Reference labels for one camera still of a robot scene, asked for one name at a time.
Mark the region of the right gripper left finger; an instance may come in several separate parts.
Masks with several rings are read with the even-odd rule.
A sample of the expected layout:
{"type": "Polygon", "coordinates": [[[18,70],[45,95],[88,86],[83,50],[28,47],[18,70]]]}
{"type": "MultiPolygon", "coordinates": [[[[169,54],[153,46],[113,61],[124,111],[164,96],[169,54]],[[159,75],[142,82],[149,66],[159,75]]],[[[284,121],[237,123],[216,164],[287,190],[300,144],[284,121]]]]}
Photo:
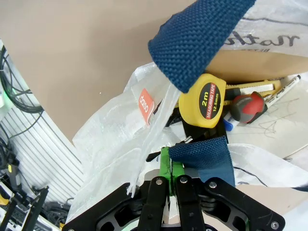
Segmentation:
{"type": "Polygon", "coordinates": [[[124,183],[94,206],[64,225],[65,231],[121,231],[139,220],[137,230],[158,231],[169,197],[170,159],[168,148],[161,150],[158,176],[145,180],[136,192],[127,193],[124,183]]]}

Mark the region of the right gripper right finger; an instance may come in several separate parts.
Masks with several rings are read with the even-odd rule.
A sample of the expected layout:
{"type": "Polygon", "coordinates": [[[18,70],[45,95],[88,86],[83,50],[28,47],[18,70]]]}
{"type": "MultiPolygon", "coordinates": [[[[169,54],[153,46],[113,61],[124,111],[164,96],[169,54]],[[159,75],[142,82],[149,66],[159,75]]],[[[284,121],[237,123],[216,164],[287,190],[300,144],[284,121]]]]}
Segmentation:
{"type": "Polygon", "coordinates": [[[285,219],[224,180],[206,182],[188,175],[182,163],[171,163],[171,178],[183,231],[213,231],[203,214],[232,231],[282,231],[285,219]]]}

